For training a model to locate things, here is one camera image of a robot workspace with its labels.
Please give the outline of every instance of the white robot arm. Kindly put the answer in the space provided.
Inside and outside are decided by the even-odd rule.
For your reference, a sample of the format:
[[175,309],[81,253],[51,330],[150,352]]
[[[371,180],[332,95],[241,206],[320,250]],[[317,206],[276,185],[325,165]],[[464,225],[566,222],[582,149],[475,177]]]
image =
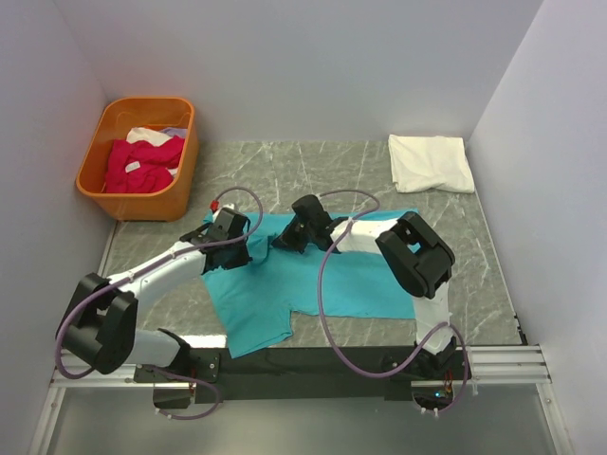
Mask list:
[[[303,252],[311,242],[326,250],[343,236],[339,253],[383,255],[400,285],[413,296],[417,343],[437,324],[450,322],[449,278],[455,257],[417,213],[410,211],[385,221],[357,220],[347,232],[350,220],[331,219],[315,195],[302,197],[292,207],[295,217],[274,246]],[[418,245],[415,252],[409,249],[413,245]],[[432,335],[424,349],[437,355],[451,339],[451,329],[444,327]]]
[[[183,235],[167,251],[143,264],[107,278],[86,275],[76,287],[60,329],[83,300],[103,288],[107,292],[71,320],[62,347],[100,373],[111,373],[125,362],[179,370],[176,364],[187,360],[189,345],[163,329],[136,329],[137,320],[181,283],[217,267],[246,265],[250,261],[246,240],[236,239],[243,236],[248,224],[247,216],[223,207],[214,214],[212,223]],[[235,243],[216,244],[230,240]]]

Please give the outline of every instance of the white wall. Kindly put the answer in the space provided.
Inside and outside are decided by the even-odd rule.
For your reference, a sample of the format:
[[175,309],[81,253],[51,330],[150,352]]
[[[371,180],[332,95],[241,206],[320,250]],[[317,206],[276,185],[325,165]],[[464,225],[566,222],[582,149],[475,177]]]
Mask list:
[[108,233],[74,188],[105,95],[47,0],[3,3],[0,62],[0,452],[23,454],[57,324]]
[[384,139],[469,137],[541,0],[55,2],[110,98],[185,96],[219,139]]
[[545,0],[469,143],[524,329],[580,454],[607,447],[607,3]]

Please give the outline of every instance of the folded white towel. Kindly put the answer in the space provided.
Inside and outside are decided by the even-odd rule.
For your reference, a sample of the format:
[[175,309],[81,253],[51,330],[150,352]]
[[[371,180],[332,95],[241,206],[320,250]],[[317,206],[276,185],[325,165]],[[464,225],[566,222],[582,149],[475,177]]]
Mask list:
[[399,192],[438,188],[474,192],[474,180],[461,137],[404,137],[388,139],[392,181]]

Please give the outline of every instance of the floor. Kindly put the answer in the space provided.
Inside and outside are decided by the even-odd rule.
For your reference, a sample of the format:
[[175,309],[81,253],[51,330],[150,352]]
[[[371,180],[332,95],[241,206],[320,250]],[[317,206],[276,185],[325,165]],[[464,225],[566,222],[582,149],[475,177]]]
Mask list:
[[[226,187],[253,189],[266,211],[290,213],[290,204],[307,193],[357,188],[379,197],[384,209],[417,208],[455,253],[450,286],[451,321],[467,343],[521,344],[509,301],[476,194],[395,191],[387,142],[227,142],[200,151],[188,213],[173,223],[126,222],[117,227],[105,274],[126,270],[167,249],[179,236],[197,228],[213,197]],[[243,193],[226,196],[242,211],[255,211]],[[339,195],[323,200],[330,211],[365,207],[364,197]],[[294,313],[293,337],[280,346],[324,346],[315,317]],[[169,292],[138,322],[139,327],[169,329],[182,336],[222,336],[201,280]],[[411,344],[414,321],[373,318],[331,318],[330,328],[344,346]]]

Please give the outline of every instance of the gray marble table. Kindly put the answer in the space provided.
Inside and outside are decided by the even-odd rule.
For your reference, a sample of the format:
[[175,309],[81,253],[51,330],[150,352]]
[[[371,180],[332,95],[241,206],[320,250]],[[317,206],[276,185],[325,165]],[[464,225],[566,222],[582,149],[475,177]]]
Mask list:
[[[213,197],[226,187],[253,189],[266,211],[290,213],[290,204],[307,193],[357,188],[379,197],[384,209],[418,208],[419,213],[453,249],[456,264],[450,286],[452,322],[470,344],[521,344],[517,321],[493,250],[476,194],[395,191],[386,142],[227,142],[200,151],[187,214],[173,223],[119,223],[105,273],[142,263],[168,248],[180,235],[200,225]],[[226,196],[243,211],[255,211],[245,193]],[[360,210],[369,203],[350,194],[322,201],[330,211]],[[324,346],[316,317],[291,316],[293,337],[280,346]],[[182,336],[222,335],[201,280],[169,292],[145,318],[142,328],[169,329]],[[330,318],[340,345],[411,344],[414,321],[378,318]]]

